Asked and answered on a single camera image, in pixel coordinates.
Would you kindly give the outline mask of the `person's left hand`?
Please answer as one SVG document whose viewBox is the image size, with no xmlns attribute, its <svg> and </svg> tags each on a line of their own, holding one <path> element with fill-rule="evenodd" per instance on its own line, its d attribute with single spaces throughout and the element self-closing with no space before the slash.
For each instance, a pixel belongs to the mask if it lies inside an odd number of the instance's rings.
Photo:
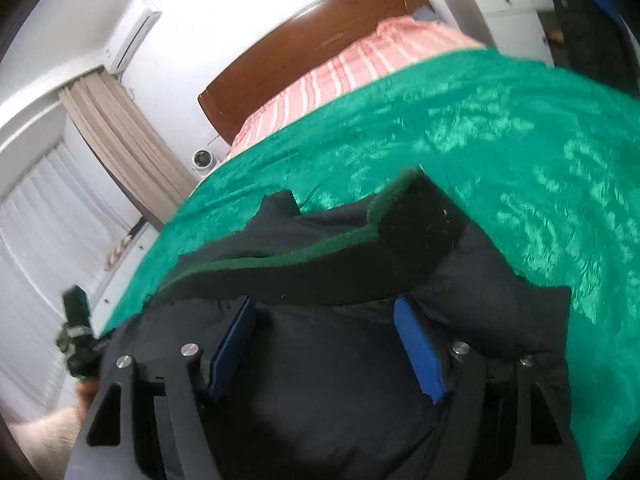
<svg viewBox="0 0 640 480">
<path fill-rule="evenodd" d="M 76 382 L 77 411 L 81 419 L 87 416 L 89 408 L 99 390 L 99 381 L 95 377 L 78 379 Z"/>
</svg>

